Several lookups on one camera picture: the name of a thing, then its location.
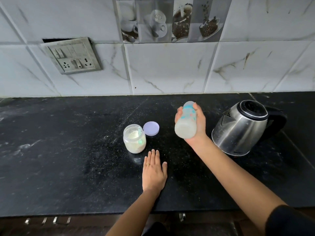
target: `electric kettle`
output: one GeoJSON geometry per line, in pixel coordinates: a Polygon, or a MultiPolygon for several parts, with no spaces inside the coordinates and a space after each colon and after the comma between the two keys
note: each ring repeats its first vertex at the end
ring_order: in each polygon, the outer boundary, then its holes
{"type": "Polygon", "coordinates": [[[257,142],[280,131],[286,121],[281,110],[244,100],[223,113],[211,137],[226,154],[244,156],[257,142]]]}

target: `purple lid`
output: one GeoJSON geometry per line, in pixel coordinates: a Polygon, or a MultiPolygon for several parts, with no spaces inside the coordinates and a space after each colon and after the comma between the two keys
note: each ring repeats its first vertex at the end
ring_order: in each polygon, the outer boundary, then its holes
{"type": "Polygon", "coordinates": [[[147,122],[144,124],[143,130],[146,135],[154,136],[159,132],[160,126],[156,122],[147,122]]]}

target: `black handle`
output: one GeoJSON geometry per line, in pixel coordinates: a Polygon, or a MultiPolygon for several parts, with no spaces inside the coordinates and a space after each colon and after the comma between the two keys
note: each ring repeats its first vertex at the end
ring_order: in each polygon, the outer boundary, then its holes
{"type": "Polygon", "coordinates": [[[267,126],[268,123],[273,120],[273,122],[268,126],[264,133],[262,134],[262,137],[259,139],[259,142],[266,140],[270,138],[271,136],[275,135],[278,131],[280,131],[286,124],[287,122],[287,116],[282,112],[282,110],[279,110],[277,108],[273,107],[265,107],[269,117],[267,121],[267,126]]]}

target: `forearm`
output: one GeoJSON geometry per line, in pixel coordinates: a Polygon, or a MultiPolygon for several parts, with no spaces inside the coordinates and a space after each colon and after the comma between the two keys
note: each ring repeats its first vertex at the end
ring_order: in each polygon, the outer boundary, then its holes
{"type": "Polygon", "coordinates": [[[264,232],[271,212],[285,202],[225,155],[209,138],[193,149],[238,206],[264,232]]]}
{"type": "Polygon", "coordinates": [[[158,193],[147,190],[124,212],[106,236],[140,236],[158,193]]]}

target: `light switch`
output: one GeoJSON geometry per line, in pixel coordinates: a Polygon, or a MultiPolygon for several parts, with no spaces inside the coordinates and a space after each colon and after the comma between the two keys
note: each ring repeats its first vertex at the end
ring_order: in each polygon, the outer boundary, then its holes
{"type": "Polygon", "coordinates": [[[41,44],[61,74],[101,70],[87,37],[41,44]]]}

